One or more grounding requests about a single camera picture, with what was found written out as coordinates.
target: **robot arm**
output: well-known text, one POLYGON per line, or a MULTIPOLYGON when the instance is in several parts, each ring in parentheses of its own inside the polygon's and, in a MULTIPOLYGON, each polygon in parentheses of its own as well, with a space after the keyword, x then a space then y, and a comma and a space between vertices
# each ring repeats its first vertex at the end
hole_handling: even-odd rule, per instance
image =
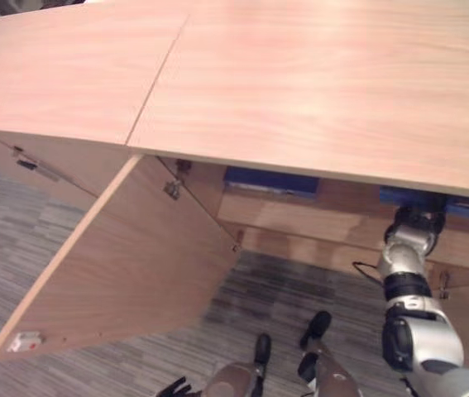
POLYGON ((469 397, 462 342, 425 279, 444 223, 442 211, 400 208, 377 266, 387 300, 383 357, 419 397, 469 397))

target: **door hinge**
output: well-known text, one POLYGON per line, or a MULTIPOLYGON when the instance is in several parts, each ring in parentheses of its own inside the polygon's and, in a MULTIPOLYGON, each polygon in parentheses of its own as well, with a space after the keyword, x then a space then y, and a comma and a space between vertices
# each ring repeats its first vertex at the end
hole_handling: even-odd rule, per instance
POLYGON ((440 299, 449 299, 449 291, 447 290, 451 274, 447 270, 440 273, 440 299))
POLYGON ((177 172, 175 173, 175 180, 166 182, 163 188, 164 192, 168 194, 173 200, 178 200, 181 191, 181 186, 184 186, 184 177, 189 175, 192 169, 192 161, 178 159, 175 162, 177 166, 177 172))

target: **wooden countertop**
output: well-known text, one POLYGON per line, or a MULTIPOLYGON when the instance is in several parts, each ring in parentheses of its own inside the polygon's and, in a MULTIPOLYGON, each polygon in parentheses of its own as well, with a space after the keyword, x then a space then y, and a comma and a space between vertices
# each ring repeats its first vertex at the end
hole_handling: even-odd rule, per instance
POLYGON ((184 0, 0 17, 0 131, 124 145, 188 16, 184 0))
POLYGON ((36 38, 0 18, 0 43, 22 50, 0 44, 16 66, 0 77, 0 130, 469 196, 469 2, 187 6, 51 10, 82 27, 63 40, 49 10, 25 14, 36 38))

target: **black cable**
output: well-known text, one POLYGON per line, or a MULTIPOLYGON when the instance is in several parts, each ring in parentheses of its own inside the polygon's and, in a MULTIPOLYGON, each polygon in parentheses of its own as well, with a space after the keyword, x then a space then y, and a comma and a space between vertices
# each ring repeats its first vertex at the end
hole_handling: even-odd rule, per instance
POLYGON ((372 283, 375 283, 377 285, 379 285, 380 287, 383 287, 383 283, 381 283, 377 278, 375 277, 372 277, 371 275, 367 274, 360 266, 365 266, 365 267, 371 267, 372 269, 376 269, 377 270, 377 266, 374 266, 374 265, 369 265, 367 263, 364 263, 364 262, 358 262, 358 261, 354 261, 352 262, 352 266, 356 268, 356 270, 361 273, 362 275, 364 275, 369 281, 371 281, 372 283))

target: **floor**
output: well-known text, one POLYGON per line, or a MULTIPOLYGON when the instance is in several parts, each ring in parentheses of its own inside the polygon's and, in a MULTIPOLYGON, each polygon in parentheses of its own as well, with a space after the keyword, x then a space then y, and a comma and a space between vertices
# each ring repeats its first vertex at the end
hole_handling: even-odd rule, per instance
MULTIPOLYGON (((0 175, 0 328, 82 212, 0 175)), ((203 387, 219 367, 248 361, 256 335, 273 337, 266 396, 300 396, 296 347, 313 314, 334 316, 324 337, 366 397, 405 396, 380 356, 384 300, 340 273, 244 252, 199 324, 83 350, 0 363, 0 396, 152 396, 186 375, 203 387)))

